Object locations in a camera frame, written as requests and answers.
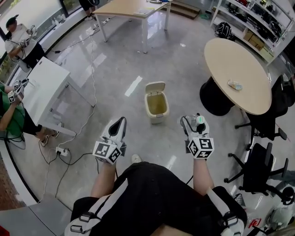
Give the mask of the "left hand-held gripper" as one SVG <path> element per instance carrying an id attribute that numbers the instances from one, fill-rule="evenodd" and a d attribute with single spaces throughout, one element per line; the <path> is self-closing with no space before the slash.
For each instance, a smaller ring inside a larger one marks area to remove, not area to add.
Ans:
<path id="1" fill-rule="evenodd" d="M 125 137 L 126 126 L 125 117 L 112 119 L 105 127 L 102 137 L 95 142 L 92 155 L 108 164 L 115 164 L 120 156 L 124 157 L 126 144 L 122 140 Z"/>

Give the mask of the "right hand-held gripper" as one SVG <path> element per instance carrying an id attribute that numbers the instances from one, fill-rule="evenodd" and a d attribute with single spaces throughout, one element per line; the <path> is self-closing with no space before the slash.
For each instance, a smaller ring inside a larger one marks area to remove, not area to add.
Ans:
<path id="1" fill-rule="evenodd" d="M 185 152 L 192 154 L 194 159 L 208 159 L 214 152 L 214 140 L 209 135 L 209 125 L 200 113 L 196 114 L 195 121 L 196 130 L 193 129 L 190 117 L 180 118 L 180 125 L 187 136 Z"/>

